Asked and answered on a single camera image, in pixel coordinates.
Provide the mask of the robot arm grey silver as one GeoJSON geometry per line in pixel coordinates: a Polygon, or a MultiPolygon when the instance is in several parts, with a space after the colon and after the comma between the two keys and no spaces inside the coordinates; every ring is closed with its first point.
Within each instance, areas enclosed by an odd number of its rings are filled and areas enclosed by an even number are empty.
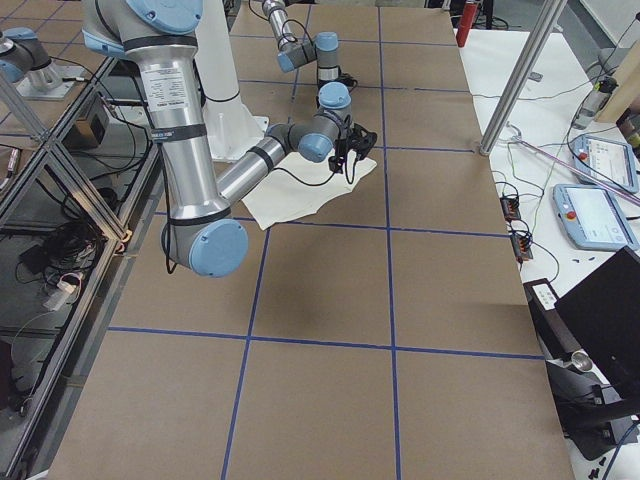
{"type": "Polygon", "coordinates": [[[318,109],[305,123],[271,126],[217,174],[214,139],[234,139],[241,130],[236,123],[222,130],[214,127],[214,115],[228,115],[240,101],[222,3],[83,3],[86,46],[131,61],[140,72],[151,136],[163,154],[168,211],[161,244],[166,262],[205,277],[232,273],[247,254],[246,230],[231,216],[238,200],[291,153],[316,163],[330,154],[345,156],[355,131],[337,35],[322,32],[298,40],[285,2],[265,1],[261,8],[277,41],[282,70],[316,66],[318,109]]]}
{"type": "Polygon", "coordinates": [[[341,83],[349,91],[356,88],[358,81],[341,68],[337,33],[329,31],[311,35],[302,23],[289,17],[286,9],[293,4],[295,1],[260,1],[277,43],[280,69],[289,73],[314,63],[318,88],[330,82],[341,83]]]}

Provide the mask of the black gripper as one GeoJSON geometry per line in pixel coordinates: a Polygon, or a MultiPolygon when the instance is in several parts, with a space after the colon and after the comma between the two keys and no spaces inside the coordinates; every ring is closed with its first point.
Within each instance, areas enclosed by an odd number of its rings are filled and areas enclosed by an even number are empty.
{"type": "Polygon", "coordinates": [[[342,173],[348,153],[354,145],[355,130],[347,128],[339,134],[335,143],[335,156],[328,159],[329,169],[333,173],[342,173]]]}
{"type": "Polygon", "coordinates": [[[335,75],[333,72],[318,72],[317,73],[317,88],[320,89],[324,85],[330,82],[338,82],[346,86],[348,89],[355,89],[358,86],[358,81],[348,73],[338,73],[335,75]]]}

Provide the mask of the neighbour robot arm base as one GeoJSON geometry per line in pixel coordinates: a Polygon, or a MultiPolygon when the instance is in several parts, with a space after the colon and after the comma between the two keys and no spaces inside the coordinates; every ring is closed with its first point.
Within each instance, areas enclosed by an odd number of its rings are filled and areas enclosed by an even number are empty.
{"type": "Polygon", "coordinates": [[[36,33],[27,27],[1,31],[1,72],[31,100],[61,100],[73,86],[51,58],[36,33]]]}

